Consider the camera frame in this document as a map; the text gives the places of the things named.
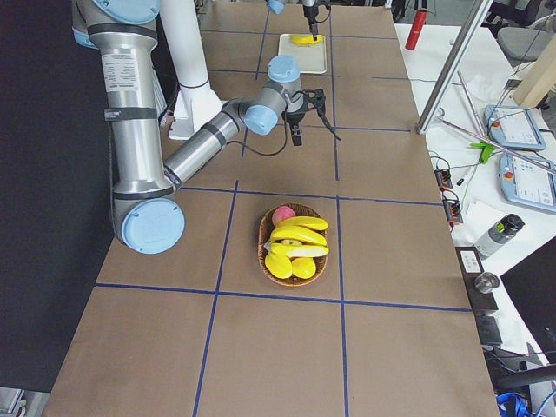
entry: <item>white tray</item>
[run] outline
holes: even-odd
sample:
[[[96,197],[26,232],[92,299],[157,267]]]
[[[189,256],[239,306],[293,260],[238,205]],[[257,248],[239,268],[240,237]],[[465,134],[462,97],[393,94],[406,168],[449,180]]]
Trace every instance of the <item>white tray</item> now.
[[[280,35],[278,55],[290,55],[295,58],[302,74],[324,74],[327,72],[327,39],[314,45],[300,46],[291,41],[293,34]]]

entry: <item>black panel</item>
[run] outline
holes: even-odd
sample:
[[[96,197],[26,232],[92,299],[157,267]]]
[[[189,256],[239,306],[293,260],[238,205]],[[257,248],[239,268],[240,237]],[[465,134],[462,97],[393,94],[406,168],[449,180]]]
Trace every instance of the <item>black panel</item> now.
[[[70,1],[0,3],[0,386],[48,392],[112,238],[99,53]]]
[[[556,351],[556,238],[500,278],[543,351]],[[556,363],[556,354],[547,354]]]

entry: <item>black lid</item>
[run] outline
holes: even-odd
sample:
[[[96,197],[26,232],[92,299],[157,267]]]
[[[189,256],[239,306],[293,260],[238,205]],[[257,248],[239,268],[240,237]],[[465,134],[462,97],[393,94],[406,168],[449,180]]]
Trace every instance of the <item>black lid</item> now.
[[[504,225],[504,229],[509,229],[514,232],[519,232],[523,229],[523,226],[525,226],[525,223],[518,215],[507,215],[500,222]]]

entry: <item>green object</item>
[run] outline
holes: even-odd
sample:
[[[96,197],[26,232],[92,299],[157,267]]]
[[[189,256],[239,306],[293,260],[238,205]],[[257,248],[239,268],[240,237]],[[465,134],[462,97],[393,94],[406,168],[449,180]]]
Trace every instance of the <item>green object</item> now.
[[[485,142],[472,143],[471,147],[483,149],[483,151],[480,153],[480,163],[487,163],[490,157],[493,155],[494,150],[496,149],[493,145]]]

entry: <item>brown basket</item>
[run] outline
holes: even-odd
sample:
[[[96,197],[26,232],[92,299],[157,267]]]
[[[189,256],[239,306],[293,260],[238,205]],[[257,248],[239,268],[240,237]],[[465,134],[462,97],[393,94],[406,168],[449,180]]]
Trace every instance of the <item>brown basket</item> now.
[[[281,204],[281,206],[288,206],[293,209],[296,215],[311,215],[313,217],[320,217],[319,214],[314,211],[312,208],[307,206],[302,206],[301,204],[295,204],[294,202],[287,202],[286,204]],[[272,214],[275,210],[278,209],[274,207],[270,209],[264,217],[262,217],[261,225],[259,226],[259,241],[257,244],[257,251],[258,251],[258,258],[259,258],[259,265],[261,265],[262,272],[269,278],[269,280],[276,282],[277,284],[283,285],[284,287],[300,287],[302,285],[307,285],[310,282],[316,280],[324,271],[324,268],[327,265],[328,256],[319,256],[318,258],[314,258],[314,263],[316,265],[316,272],[311,278],[303,280],[302,278],[298,278],[296,276],[291,276],[285,280],[281,280],[276,278],[274,275],[270,274],[267,267],[264,264],[264,258],[267,255],[268,251],[264,248],[264,244],[268,241],[270,237],[270,233],[274,229],[274,225],[272,224]],[[327,237],[326,230],[316,230],[317,233],[320,233],[324,237]]]

